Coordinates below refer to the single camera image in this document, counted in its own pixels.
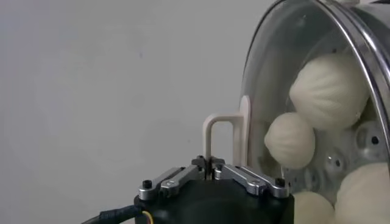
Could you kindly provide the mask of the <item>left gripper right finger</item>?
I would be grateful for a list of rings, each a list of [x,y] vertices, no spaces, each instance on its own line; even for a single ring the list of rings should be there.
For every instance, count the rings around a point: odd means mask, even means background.
[[[288,198],[289,188],[282,178],[272,178],[263,173],[256,173],[246,166],[226,164],[221,158],[212,156],[210,167],[215,180],[233,180],[245,188],[250,195],[260,196],[264,192],[275,198]]]

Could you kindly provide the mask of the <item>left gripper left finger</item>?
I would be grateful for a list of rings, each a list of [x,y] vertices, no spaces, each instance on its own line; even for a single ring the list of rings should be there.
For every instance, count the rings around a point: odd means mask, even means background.
[[[173,167],[157,178],[143,180],[138,188],[138,198],[142,201],[151,201],[155,200],[160,193],[164,197],[172,197],[177,195],[187,182],[205,180],[208,171],[208,161],[199,155],[187,167]]]

